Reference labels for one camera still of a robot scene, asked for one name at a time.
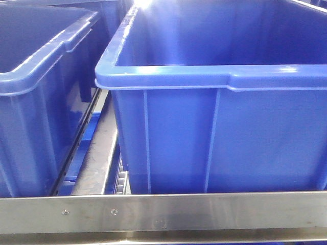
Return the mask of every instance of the metal frame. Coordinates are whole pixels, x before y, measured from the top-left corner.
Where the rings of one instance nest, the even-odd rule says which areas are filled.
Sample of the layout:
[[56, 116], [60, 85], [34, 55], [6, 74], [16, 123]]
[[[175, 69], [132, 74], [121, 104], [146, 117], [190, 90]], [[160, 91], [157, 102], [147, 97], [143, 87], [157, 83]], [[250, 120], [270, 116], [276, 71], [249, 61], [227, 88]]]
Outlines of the metal frame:
[[96, 104], [98, 102], [100, 95], [101, 95], [101, 89], [96, 88], [93, 98], [85, 112], [85, 115], [82, 118], [81, 127], [80, 127], [79, 131], [76, 133], [72, 148], [71, 148], [70, 152], [67, 154], [66, 160], [63, 164], [63, 168], [59, 174], [59, 178], [57, 179], [56, 183], [54, 184], [54, 187], [52, 188], [50, 195], [57, 195], [59, 193], [59, 189], [60, 189], [62, 182], [66, 176], [67, 170], [73, 160], [74, 154], [76, 153], [76, 150], [80, 145], [81, 139], [83, 137], [83, 134], [86, 130], [88, 123], [90, 122], [92, 113], [96, 107]]
[[0, 199], [0, 244], [327, 240], [326, 191], [103, 195], [116, 141], [109, 94], [75, 196]]

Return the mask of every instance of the metal shelf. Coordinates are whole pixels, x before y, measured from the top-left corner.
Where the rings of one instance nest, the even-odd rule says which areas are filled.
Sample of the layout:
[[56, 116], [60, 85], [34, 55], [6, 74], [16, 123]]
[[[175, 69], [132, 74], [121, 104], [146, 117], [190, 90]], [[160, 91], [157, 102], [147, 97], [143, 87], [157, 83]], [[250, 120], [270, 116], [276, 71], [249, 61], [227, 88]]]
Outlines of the metal shelf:
[[73, 196], [0, 199], [0, 244], [327, 240], [325, 191], [105, 195], [116, 142], [108, 95]]

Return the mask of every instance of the plastic bin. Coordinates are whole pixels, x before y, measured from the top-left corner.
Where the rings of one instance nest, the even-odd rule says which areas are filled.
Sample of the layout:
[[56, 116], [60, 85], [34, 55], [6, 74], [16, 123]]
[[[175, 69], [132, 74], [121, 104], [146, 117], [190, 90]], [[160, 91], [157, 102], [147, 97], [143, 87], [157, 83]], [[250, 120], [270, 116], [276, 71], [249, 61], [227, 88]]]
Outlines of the plastic bin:
[[11, 0], [5, 1], [5, 3], [76, 7], [98, 11], [100, 19], [93, 25], [92, 32], [89, 34], [89, 59], [93, 70], [124, 18], [126, 11], [131, 7], [131, 0]]
[[96, 68], [132, 192], [324, 189], [326, 26], [293, 0], [134, 5]]
[[0, 196], [47, 195], [89, 104], [96, 12], [0, 4]]

